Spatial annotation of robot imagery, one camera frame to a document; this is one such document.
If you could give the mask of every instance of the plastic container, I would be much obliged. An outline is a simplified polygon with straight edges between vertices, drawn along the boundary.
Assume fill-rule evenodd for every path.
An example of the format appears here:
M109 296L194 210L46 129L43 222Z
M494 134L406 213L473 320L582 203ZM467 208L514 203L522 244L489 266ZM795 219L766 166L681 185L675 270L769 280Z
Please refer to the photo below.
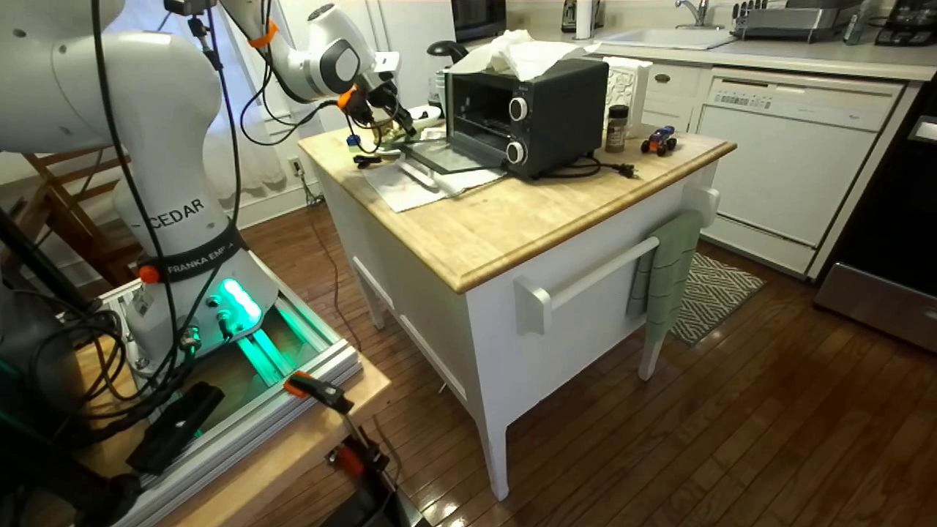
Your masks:
M624 151L627 105L611 105L607 119L607 151Z
M607 25L607 0L592 0L592 28ZM576 31L576 0L561 0L561 31Z

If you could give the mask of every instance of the green light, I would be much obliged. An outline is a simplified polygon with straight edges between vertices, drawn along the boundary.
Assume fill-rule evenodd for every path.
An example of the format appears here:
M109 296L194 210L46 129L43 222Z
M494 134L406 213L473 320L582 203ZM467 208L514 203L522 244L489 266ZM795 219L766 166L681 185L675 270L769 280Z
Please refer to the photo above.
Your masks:
M284 375L276 372L276 365L267 361L267 350L255 345L251 339L236 339L241 353L255 365L261 375L264 387L277 383Z
M277 369L277 372L293 372L290 361L276 348L276 343L270 339L267 330L251 333L255 343L261 345L261 350L267 353L267 361Z
M235 299L235 305L251 326L261 320L261 305L251 301L251 296L235 277L226 277L223 290Z
M317 330L309 330L295 311L282 307L282 317L302 343L309 343L317 350L328 348L328 343Z

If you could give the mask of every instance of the toaster oven knob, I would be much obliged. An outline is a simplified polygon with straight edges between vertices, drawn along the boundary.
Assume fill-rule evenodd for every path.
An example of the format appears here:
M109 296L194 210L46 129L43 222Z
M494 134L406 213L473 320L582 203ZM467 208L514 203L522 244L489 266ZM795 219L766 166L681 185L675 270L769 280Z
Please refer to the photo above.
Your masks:
M513 124L522 124L522 119L528 119L528 113L529 113L528 99L525 99L525 96L508 96L508 102L507 102L507 118L508 118Z
M504 159L507 159L507 163L525 163L525 159L528 159L525 144L522 141L507 141Z

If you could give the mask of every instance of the cabinet handle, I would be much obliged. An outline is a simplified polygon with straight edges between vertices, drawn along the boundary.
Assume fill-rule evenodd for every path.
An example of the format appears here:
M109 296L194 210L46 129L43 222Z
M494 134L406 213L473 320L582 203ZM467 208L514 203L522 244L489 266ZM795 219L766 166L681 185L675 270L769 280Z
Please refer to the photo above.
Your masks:
M604 261L592 271L580 274L576 280L564 285L561 290L548 290L548 288L529 288L529 285L514 285L519 290L519 323L522 330L538 330L545 333L551 328L554 311L558 311L564 301L576 299L582 290L592 285L604 280L607 274L617 271L620 266L637 261L642 255L652 252L658 245L655 238L642 239L637 245L614 255L611 261Z

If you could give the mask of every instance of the sink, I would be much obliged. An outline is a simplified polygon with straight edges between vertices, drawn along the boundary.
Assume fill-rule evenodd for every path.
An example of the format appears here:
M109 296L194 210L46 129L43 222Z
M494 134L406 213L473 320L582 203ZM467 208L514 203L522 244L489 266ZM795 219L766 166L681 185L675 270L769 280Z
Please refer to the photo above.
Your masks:
M712 50L728 45L728 28L629 28L596 37L599 47Z

